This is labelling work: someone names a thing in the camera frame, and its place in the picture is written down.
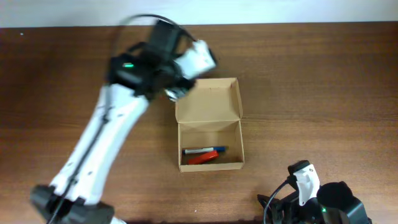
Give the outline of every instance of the blue marker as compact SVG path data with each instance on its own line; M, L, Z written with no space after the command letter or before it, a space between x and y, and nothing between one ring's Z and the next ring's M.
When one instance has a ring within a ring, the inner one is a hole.
M225 152L226 147L225 146L219 146L219 147L204 147L200 149L184 149L182 151L182 154L193 154L193 153L203 153L203 152L211 152L216 150L217 152Z

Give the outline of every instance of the box lid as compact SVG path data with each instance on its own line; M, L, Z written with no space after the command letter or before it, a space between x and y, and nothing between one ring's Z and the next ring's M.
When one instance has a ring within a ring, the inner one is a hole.
M236 78L198 79L188 95L176 103L179 123L237 121L242 118L242 100Z

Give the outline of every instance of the cardboard box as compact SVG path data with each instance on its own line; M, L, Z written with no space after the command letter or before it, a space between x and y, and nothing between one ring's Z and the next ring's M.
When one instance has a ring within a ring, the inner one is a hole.
M178 166L181 172L241 169L244 164L241 95L236 78L199 79L176 104ZM188 165L199 154L182 155L182 149L227 146L219 158Z

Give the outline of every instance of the brown wood grain surface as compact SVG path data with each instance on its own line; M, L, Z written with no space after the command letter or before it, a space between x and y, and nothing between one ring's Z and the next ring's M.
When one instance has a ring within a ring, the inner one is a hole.
M300 159L345 181L374 223L398 221L398 23L189 26L237 77L242 170L180 173L174 104L155 100L109 173L118 217L232 222L262 215ZM0 223L42 223L29 190L66 162L96 103L115 27L0 29ZM129 27L120 49L144 40ZM278 198L292 189L284 188Z

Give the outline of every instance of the box flap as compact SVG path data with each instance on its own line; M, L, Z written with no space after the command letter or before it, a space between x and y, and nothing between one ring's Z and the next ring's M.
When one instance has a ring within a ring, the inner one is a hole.
M200 164L200 165L180 165L181 172L212 171L212 170L234 170L242 169L243 162L232 162L226 164Z
M237 121L243 109L236 78L198 79L189 94L176 103L179 123Z

